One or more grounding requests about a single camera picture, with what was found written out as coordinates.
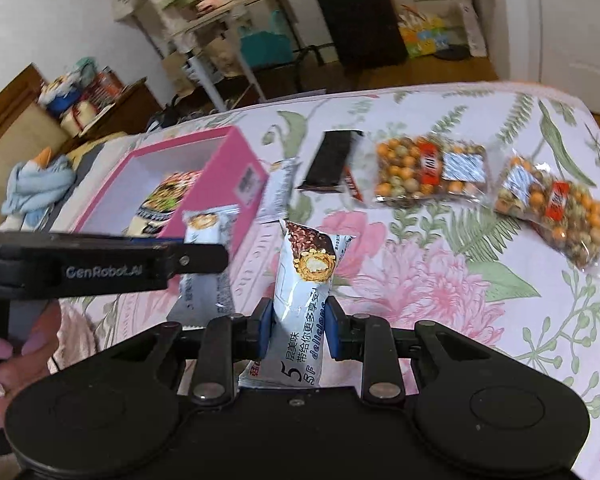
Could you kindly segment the left hand pink nails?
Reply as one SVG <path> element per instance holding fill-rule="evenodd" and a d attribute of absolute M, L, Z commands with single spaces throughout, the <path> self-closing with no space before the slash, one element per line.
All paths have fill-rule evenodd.
<path fill-rule="evenodd" d="M 0 428 L 4 426 L 6 410 L 14 397 L 48 374 L 47 362 L 59 346 L 60 324 L 60 305 L 52 300 L 33 324 L 20 350 L 16 351 L 7 340 L 0 338 Z"/>

